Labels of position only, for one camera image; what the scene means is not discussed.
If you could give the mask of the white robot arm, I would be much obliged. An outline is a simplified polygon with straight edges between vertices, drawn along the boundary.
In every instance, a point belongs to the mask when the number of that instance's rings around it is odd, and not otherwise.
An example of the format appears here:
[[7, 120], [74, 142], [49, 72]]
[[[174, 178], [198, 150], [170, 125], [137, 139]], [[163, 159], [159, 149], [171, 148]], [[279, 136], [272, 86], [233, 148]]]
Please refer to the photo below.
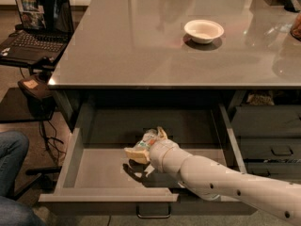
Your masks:
[[150, 129], [127, 157], [151, 164], [202, 199], [228, 196], [293, 226], [301, 226], [301, 185], [239, 172], [203, 155], [193, 155], [167, 137], [162, 127]]

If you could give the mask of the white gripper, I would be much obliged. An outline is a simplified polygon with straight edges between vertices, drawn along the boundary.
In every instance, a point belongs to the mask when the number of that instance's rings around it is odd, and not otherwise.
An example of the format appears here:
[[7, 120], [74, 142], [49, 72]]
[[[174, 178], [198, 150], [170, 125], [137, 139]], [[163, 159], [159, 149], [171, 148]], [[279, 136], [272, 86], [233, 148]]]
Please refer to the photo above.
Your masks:
[[157, 137], [163, 140], [156, 141], [151, 146], [150, 157], [147, 149], [125, 148], [127, 157], [138, 164], [146, 165], [150, 162], [162, 173], [178, 173], [183, 161], [191, 154], [181, 149], [176, 142], [167, 139], [166, 131], [161, 126], [157, 127]]

